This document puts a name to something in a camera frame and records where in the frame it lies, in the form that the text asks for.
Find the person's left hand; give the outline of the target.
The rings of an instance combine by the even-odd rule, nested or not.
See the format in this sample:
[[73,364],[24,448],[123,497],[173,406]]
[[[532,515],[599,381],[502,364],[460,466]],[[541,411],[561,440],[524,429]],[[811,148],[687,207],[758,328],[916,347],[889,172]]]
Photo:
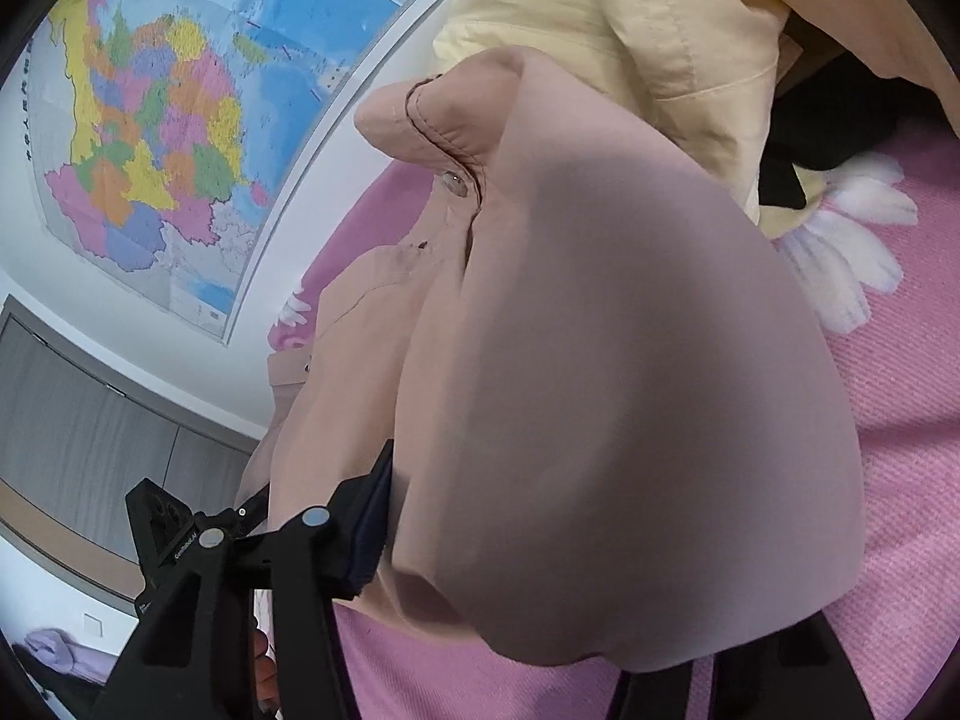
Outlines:
[[252,655],[257,702],[264,712],[274,712],[280,708],[277,663],[270,656],[268,637],[260,629],[252,632]]

